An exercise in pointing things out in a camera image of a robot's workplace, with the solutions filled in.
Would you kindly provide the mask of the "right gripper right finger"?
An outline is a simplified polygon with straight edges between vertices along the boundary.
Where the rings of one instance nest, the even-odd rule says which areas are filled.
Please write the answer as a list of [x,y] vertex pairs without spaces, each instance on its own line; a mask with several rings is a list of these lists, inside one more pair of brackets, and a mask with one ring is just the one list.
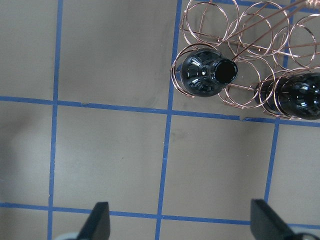
[[263,199],[250,202],[250,231],[255,240],[291,240],[295,235]]

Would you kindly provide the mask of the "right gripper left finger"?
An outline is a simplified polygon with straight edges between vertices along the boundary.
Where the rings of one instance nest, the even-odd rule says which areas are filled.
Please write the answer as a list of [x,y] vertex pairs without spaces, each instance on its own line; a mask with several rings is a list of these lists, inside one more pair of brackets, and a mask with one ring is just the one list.
[[77,235],[77,240],[108,240],[111,234],[108,202],[97,202],[85,224]]

